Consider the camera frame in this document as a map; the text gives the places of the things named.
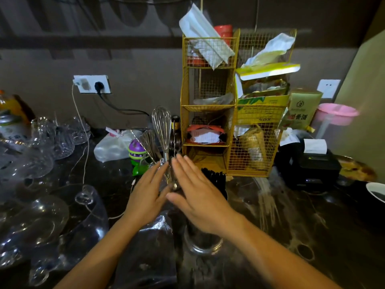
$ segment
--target whisk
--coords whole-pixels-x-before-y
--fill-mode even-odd
[[[152,124],[154,125],[156,136],[161,144],[163,159],[169,159],[169,145],[171,136],[171,114],[162,106],[157,106],[152,111]]]
[[[155,145],[155,132],[153,130],[144,131],[144,133],[139,137],[138,141],[150,155],[154,163],[157,163],[157,161],[162,158],[158,147]]]

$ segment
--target wire mesh basket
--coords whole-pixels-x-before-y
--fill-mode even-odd
[[[237,113],[228,158],[228,174],[268,176],[281,140],[278,124],[285,107],[250,106]],[[261,122],[269,117],[269,122]]]
[[[238,60],[237,68],[240,68],[248,58],[255,56],[263,50],[266,44],[280,33],[286,33],[290,37],[296,37],[297,29],[261,29],[254,32],[253,30],[241,30],[239,35]],[[280,56],[278,62],[290,62],[294,44],[284,55]]]
[[[216,69],[235,68],[240,30],[233,37],[187,38],[183,36],[183,67],[213,69],[211,64],[219,63]],[[230,55],[227,61],[222,57]]]
[[[199,168],[207,168],[214,172],[227,172],[226,166],[226,150],[228,148],[210,148],[210,147],[197,147],[186,146],[185,152],[194,164]]]
[[[184,146],[198,146],[198,147],[228,147],[230,146],[231,127],[233,123],[233,112],[234,109],[227,109],[224,111],[217,112],[183,112],[181,114],[181,130],[182,140],[184,140]],[[197,144],[187,140],[187,128],[190,125],[210,125],[221,127],[225,134],[227,134],[226,142],[214,143],[209,145]]]
[[[193,112],[219,111],[232,108],[235,105],[235,97],[229,104],[203,105],[202,99],[224,96],[227,93],[234,94],[234,69],[183,69],[182,90],[180,93],[181,107]]]
[[[296,29],[242,30],[239,37],[237,67],[255,56],[280,33],[296,37]],[[290,62],[294,45],[278,62]],[[236,101],[232,140],[226,154],[227,174],[267,177],[272,169],[282,132],[278,124],[286,105],[241,105]]]

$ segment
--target plastic wrap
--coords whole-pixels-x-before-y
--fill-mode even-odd
[[[119,259],[114,289],[164,288],[176,284],[171,219],[162,212],[131,240]]]
[[[128,158],[128,146],[135,139],[134,135],[138,138],[142,134],[138,130],[132,130],[134,135],[131,130],[119,132],[106,128],[106,131],[109,133],[94,149],[96,159],[101,162]]]

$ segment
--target wall outlet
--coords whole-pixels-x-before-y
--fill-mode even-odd
[[[338,85],[341,82],[341,80],[337,79],[321,79],[320,83],[318,84],[317,90],[321,91],[322,98],[333,98],[334,94],[337,91]]]
[[[111,93],[107,75],[74,75],[74,84],[80,93],[97,93],[95,83],[102,82],[104,89],[100,93]]]

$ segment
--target left hand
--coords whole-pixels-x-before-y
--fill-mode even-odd
[[[126,211],[121,218],[130,223],[130,227],[136,231],[155,220],[166,201],[166,194],[171,191],[167,186],[159,194],[159,186],[169,163],[166,162],[159,168],[160,165],[158,162],[143,174],[130,195]]]

